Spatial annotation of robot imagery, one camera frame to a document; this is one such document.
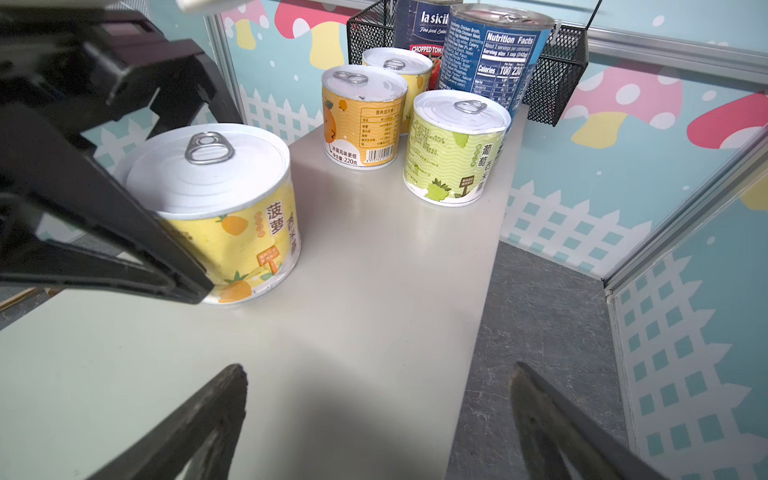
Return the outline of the blue label tin can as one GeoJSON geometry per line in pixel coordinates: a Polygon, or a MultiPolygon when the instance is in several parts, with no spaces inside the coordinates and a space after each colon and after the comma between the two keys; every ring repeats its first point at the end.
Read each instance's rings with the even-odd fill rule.
{"type": "Polygon", "coordinates": [[[556,21],[510,7],[450,7],[437,87],[493,100],[514,116],[556,21]]]}

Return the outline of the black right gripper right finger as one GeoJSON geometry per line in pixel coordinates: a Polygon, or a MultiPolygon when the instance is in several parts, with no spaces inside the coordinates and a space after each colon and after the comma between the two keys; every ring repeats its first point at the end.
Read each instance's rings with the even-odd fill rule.
{"type": "Polygon", "coordinates": [[[661,479],[524,362],[515,364],[510,401],[531,479],[661,479]]]}

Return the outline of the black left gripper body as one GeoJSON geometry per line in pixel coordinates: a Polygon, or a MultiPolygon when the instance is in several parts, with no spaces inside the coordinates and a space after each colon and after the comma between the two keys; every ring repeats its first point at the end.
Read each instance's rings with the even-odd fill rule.
{"type": "Polygon", "coordinates": [[[82,144],[83,132],[150,109],[185,56],[173,41],[134,10],[4,6],[1,108],[23,104],[82,144]]]}

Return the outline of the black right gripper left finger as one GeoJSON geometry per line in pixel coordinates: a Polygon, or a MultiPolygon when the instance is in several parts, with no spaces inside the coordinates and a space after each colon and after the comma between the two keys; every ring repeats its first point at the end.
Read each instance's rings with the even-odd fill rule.
{"type": "Polygon", "coordinates": [[[246,416],[247,374],[221,370],[93,479],[227,479],[246,416]]]}

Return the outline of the green can white lid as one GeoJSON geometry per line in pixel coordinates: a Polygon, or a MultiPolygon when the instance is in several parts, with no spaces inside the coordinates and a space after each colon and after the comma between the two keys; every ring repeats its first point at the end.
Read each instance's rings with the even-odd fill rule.
{"type": "Polygon", "coordinates": [[[463,207],[483,193],[511,127],[497,102],[458,90],[415,97],[405,150],[403,180],[419,199],[463,207]]]}

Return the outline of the dark blue red label can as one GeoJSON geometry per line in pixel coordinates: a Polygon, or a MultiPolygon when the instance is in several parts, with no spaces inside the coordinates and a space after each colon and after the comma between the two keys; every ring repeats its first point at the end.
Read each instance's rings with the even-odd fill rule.
{"type": "Polygon", "coordinates": [[[457,0],[398,0],[395,2],[393,46],[421,54],[434,68],[429,90],[437,88],[451,6],[457,0]]]}

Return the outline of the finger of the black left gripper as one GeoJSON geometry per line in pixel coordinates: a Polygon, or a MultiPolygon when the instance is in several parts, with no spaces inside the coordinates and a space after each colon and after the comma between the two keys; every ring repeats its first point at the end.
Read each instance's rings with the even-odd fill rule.
{"type": "Polygon", "coordinates": [[[200,303],[213,289],[204,267],[105,169],[20,103],[1,108],[1,282],[187,304],[200,303]],[[132,258],[42,240],[43,214],[132,258]]]}
{"type": "Polygon", "coordinates": [[[150,109],[158,116],[148,137],[190,126],[204,105],[218,123],[243,123],[216,63],[193,40],[171,43],[185,56],[160,87],[150,109]]]}

